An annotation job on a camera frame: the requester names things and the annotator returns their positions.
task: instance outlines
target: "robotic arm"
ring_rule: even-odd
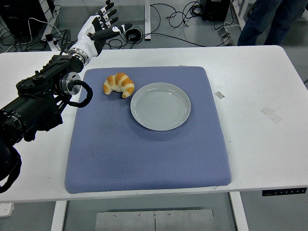
[[[102,52],[107,39],[132,27],[112,26],[118,20],[109,20],[116,13],[110,11],[113,6],[108,4],[87,20],[68,54],[54,55],[42,70],[18,82],[18,97],[0,110],[0,181],[9,176],[0,193],[8,190],[20,173],[21,158],[13,146],[22,139],[34,140],[38,130],[49,131],[62,124],[61,113],[67,105],[84,107],[91,101],[92,89],[78,73]],[[71,102],[81,86],[87,91],[86,99]]]

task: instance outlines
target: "gray floor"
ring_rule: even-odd
[[[178,10],[182,10],[184,5],[170,3]],[[119,23],[131,22],[134,26],[144,29],[143,7],[135,6],[132,9],[118,6],[117,15],[120,17]],[[200,18],[193,18],[188,21],[189,26],[171,28],[166,17],[172,13],[172,10],[166,6],[157,6],[161,14],[161,25],[156,31],[172,35],[181,39],[203,46],[217,46],[221,43],[217,31],[214,30],[213,22],[202,21]],[[88,15],[97,11],[97,7],[63,7],[59,13],[59,29],[71,30],[71,38],[75,40],[77,34],[88,18]],[[151,9],[152,28],[158,26],[159,18],[154,9]],[[179,18],[171,21],[174,25],[179,23]],[[232,17],[228,12],[226,21],[231,22]],[[215,26],[222,25],[221,22],[215,22]],[[229,27],[228,31],[234,44],[237,44],[240,35],[238,26]],[[266,33],[259,37],[257,45],[262,45]],[[152,35],[151,41],[143,41],[133,46],[133,49],[143,48],[170,48],[170,47],[196,47],[184,41],[169,38],[161,35]],[[308,57],[308,21],[301,17],[291,28],[288,36],[282,43],[295,69],[303,81],[308,79],[307,57]],[[0,45],[0,52],[4,52],[9,47]],[[243,205],[247,216],[249,229],[272,231],[272,230],[296,230],[304,231],[307,228],[307,202],[308,196],[304,195],[283,195],[262,197],[261,192],[242,192]],[[213,209],[214,217],[217,221],[218,230],[235,230],[234,219],[230,213],[231,205],[227,194],[222,195],[178,195],[170,196],[151,196],[128,199],[109,199],[109,200],[87,200],[72,201],[68,203],[64,230],[94,230],[95,217],[97,212],[110,210],[134,210],[134,209],[157,209],[157,208],[210,208]],[[10,217],[0,218],[0,231],[2,230],[49,230],[51,226],[52,211],[54,202],[45,203],[21,203],[15,205],[15,210]]]

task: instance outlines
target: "black box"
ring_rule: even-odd
[[[231,0],[206,0],[202,20],[225,21]]]
[[[52,0],[47,0],[51,12],[54,10]],[[35,18],[47,22],[39,0],[0,0],[0,15],[8,30],[15,36],[30,36],[28,20]],[[29,20],[31,35],[37,36],[45,23]]]

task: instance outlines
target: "person's leg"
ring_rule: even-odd
[[[283,0],[272,21],[264,45],[280,45],[292,24],[303,14],[308,0]]]
[[[239,37],[238,46],[254,46],[273,18],[282,0],[257,0]]]

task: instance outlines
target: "blue padded mat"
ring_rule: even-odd
[[[155,82],[181,88],[191,101],[188,119],[159,132],[140,125],[131,97],[105,95],[109,75],[125,72],[135,92]],[[65,187],[69,193],[179,189],[228,185],[228,154],[206,72],[201,67],[131,67],[88,70],[93,98],[78,108],[69,149]],[[81,91],[80,100],[86,92]]]

